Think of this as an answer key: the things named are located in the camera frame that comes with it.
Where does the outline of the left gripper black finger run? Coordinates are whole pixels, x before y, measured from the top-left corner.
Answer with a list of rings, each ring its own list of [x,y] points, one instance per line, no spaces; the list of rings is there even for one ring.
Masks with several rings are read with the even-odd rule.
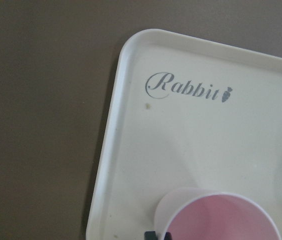
[[[157,236],[155,232],[145,232],[144,240],[157,240]]]

